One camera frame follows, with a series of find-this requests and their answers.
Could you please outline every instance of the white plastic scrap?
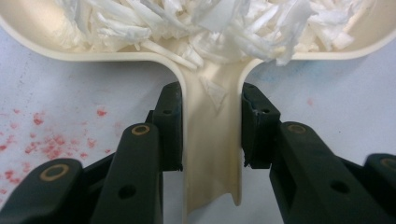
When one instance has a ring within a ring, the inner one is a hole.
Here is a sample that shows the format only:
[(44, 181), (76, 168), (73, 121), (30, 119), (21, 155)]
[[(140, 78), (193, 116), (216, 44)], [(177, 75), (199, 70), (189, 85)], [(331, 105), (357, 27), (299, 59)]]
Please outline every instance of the white plastic scrap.
[(220, 85), (209, 80), (207, 77), (199, 77), (199, 80), (201, 81), (205, 92), (210, 96), (210, 99), (212, 99), (216, 110), (219, 111), (221, 103), (224, 100), (224, 97), (227, 95), (227, 91), (224, 90)]
[(66, 49), (142, 46), (194, 70), (204, 59), (286, 64), (296, 50), (346, 48), (354, 38), (344, 29), (363, 0), (55, 1), (68, 19), (57, 33)]

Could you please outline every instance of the cream plastic tray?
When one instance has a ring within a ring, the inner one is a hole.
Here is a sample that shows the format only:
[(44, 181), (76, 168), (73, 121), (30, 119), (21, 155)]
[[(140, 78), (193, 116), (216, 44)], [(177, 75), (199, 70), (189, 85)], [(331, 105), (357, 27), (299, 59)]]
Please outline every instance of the cream plastic tray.
[[(356, 41), (346, 49), (331, 52), (296, 53), (294, 60), (344, 60), (367, 55), (384, 47), (396, 36), (396, 2), (370, 0), (350, 27)], [(65, 61), (160, 61), (144, 52), (88, 53), (70, 52), (57, 46), (53, 32), (62, 24), (64, 14), (53, 0), (13, 0), (0, 2), (0, 25), (24, 46), (45, 56)]]

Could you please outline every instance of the red speck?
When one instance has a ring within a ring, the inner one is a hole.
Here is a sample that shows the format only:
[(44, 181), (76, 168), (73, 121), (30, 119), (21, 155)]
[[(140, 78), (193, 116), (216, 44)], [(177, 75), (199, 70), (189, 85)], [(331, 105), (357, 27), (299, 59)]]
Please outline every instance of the red speck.
[(121, 137), (122, 136), (123, 129), (122, 129), (122, 123), (121, 122), (118, 121), (118, 122), (116, 122), (114, 124), (114, 131), (115, 131), (117, 137)]
[(23, 171), (24, 171), (25, 173), (29, 173), (29, 172), (30, 172), (31, 165), (30, 165), (29, 162), (24, 162), (24, 163), (22, 164), (22, 166), (23, 166)]
[(314, 100), (312, 98), (308, 98), (306, 103), (309, 104), (310, 106), (313, 106), (314, 105)]
[(88, 138), (88, 139), (87, 139), (87, 145), (88, 145), (89, 148), (95, 147), (95, 145), (96, 145), (96, 140), (91, 139), (91, 138)]
[(36, 125), (42, 124), (42, 123), (44, 122), (43, 116), (44, 116), (44, 113), (35, 113), (35, 114), (33, 115), (33, 122), (34, 122)]
[(56, 158), (58, 158), (59, 156), (61, 156), (62, 151), (58, 148), (58, 149), (50, 149), (47, 153), (47, 158), (50, 160), (54, 160)]
[(88, 154), (85, 153), (85, 152), (83, 152), (83, 153), (79, 154), (79, 156), (80, 156), (83, 160), (85, 160), (85, 159), (87, 159)]
[(46, 147), (43, 148), (43, 152), (50, 153), (53, 149), (55, 149), (54, 145), (47, 145)]
[(78, 141), (77, 139), (72, 139), (72, 140), (70, 141), (70, 143), (73, 144), (73, 145), (78, 145), (78, 144), (79, 144), (79, 141)]
[(9, 181), (11, 184), (19, 184), (21, 183), (21, 180), (19, 178), (13, 178), (14, 176), (14, 171), (8, 170), (5, 173), (6, 179)]
[(63, 145), (64, 144), (64, 138), (61, 135), (56, 135), (53, 140), (58, 144), (58, 145)]
[(104, 108), (101, 108), (101, 109), (98, 109), (98, 110), (96, 111), (96, 114), (97, 114), (99, 117), (103, 117), (104, 115), (107, 114), (107, 112), (105, 111)]
[(17, 129), (18, 128), (18, 126), (20, 126), (19, 124), (17, 124), (17, 123), (11, 123), (10, 125), (9, 125), (12, 129)]
[(25, 153), (26, 153), (26, 154), (30, 154), (33, 150), (35, 150), (35, 149), (32, 148), (32, 147), (27, 147), (27, 148), (25, 149)]
[(17, 141), (15, 141), (15, 135), (12, 134), (8, 137), (7, 139), (7, 144), (11, 144), (11, 143), (17, 143)]

